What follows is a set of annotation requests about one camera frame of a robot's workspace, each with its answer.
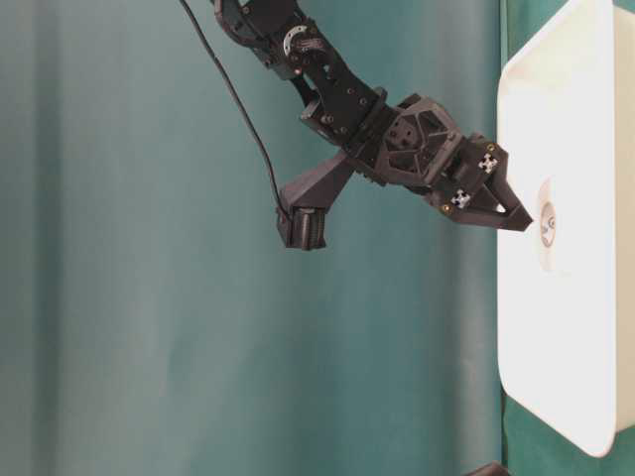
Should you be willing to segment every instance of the wire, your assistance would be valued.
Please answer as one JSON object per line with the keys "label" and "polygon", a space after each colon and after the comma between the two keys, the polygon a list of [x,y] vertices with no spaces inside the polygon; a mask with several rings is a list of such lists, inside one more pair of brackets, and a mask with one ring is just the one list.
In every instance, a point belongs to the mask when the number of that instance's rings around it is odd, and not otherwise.
{"label": "wire", "polygon": [[278,185],[276,183],[276,174],[274,173],[274,168],[271,164],[271,158],[269,157],[267,148],[263,144],[262,139],[260,139],[260,136],[258,135],[258,131],[256,131],[256,128],[254,127],[254,124],[251,121],[251,118],[249,117],[249,113],[245,109],[245,106],[243,105],[242,101],[240,100],[240,97],[238,96],[238,93],[236,92],[236,88],[234,87],[233,83],[231,82],[231,79],[229,78],[229,74],[227,74],[227,71],[225,70],[225,67],[222,65],[222,62],[220,62],[220,59],[218,59],[218,57],[216,56],[216,53],[211,48],[211,45],[209,44],[209,41],[207,40],[205,33],[202,31],[202,28],[200,27],[200,23],[196,19],[196,16],[191,10],[187,0],[179,0],[179,2],[181,3],[184,10],[188,14],[188,17],[190,18],[190,21],[193,24],[194,29],[196,30],[196,34],[198,35],[198,38],[200,39],[200,42],[202,43],[203,47],[207,51],[207,54],[209,55],[211,60],[214,62],[214,64],[218,68],[218,71],[220,72],[222,79],[225,81],[225,84],[227,85],[227,89],[229,89],[229,93],[231,94],[232,99],[236,103],[236,106],[238,107],[238,110],[240,111],[240,114],[242,115],[242,118],[245,121],[245,124],[247,125],[247,128],[249,129],[249,132],[251,133],[251,136],[253,137],[254,141],[256,141],[256,144],[258,145],[258,149],[260,150],[260,153],[262,154],[262,157],[265,160],[265,166],[267,167],[267,172],[269,174],[269,183],[271,185],[271,190],[274,194],[276,203],[278,204],[278,207],[280,208],[280,212],[283,213],[288,220],[290,220],[291,218],[289,214],[287,213],[287,210],[285,210],[285,207],[282,206],[282,200],[280,199],[280,194],[278,193]]}

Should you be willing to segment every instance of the black object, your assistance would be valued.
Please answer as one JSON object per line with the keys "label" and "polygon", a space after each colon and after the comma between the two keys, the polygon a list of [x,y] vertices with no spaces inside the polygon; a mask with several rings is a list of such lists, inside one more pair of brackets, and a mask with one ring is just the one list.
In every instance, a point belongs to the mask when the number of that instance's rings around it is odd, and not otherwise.
{"label": "black object", "polygon": [[500,464],[491,463],[484,468],[469,473],[467,476],[510,476],[510,474]]}
{"label": "black object", "polygon": [[532,223],[507,182],[508,155],[500,146],[478,134],[464,137],[429,97],[387,105],[386,91],[348,69],[297,0],[211,1],[229,38],[296,88],[305,104],[301,120],[341,148],[275,190],[287,247],[326,246],[326,214],[353,172],[382,186],[402,185],[457,223],[516,231]]}

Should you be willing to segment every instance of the white bin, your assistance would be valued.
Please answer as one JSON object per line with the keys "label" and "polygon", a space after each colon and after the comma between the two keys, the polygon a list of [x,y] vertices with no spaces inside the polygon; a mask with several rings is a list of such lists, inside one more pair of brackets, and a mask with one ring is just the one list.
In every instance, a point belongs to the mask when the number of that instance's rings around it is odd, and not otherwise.
{"label": "white bin", "polygon": [[635,15],[568,2],[505,67],[498,140],[536,220],[499,234],[503,385],[599,457],[635,424]]}

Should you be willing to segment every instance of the teal backdrop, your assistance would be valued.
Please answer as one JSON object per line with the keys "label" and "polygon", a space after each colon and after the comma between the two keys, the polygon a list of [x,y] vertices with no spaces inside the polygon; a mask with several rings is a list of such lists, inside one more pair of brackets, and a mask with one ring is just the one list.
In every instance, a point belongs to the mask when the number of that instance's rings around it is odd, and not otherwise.
{"label": "teal backdrop", "polygon": [[[565,3],[565,0],[503,1],[503,57],[516,54]],[[615,4],[635,12],[635,0],[619,0]],[[505,402],[504,420],[506,459],[515,476],[635,474],[635,428],[617,436],[608,456],[595,459],[510,398]]]}
{"label": "teal backdrop", "polygon": [[[191,0],[280,181],[335,150]],[[392,103],[492,135],[493,0],[302,0]],[[326,251],[176,0],[5,0],[0,474],[458,475],[499,459],[495,242],[354,178]]]}

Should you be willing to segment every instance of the robotic arm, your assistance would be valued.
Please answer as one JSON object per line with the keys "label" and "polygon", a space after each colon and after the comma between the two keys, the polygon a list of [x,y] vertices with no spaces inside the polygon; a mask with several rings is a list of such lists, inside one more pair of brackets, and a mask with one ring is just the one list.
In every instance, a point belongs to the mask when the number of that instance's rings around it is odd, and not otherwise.
{"label": "robotic arm", "polygon": [[481,135],[464,137],[429,97],[386,104],[386,91],[350,71],[297,0],[212,3],[229,38],[295,87],[302,122],[340,148],[280,190],[277,225],[288,248],[326,246],[326,214],[354,172],[401,185],[457,223],[516,231],[532,223],[507,183],[503,149]]}

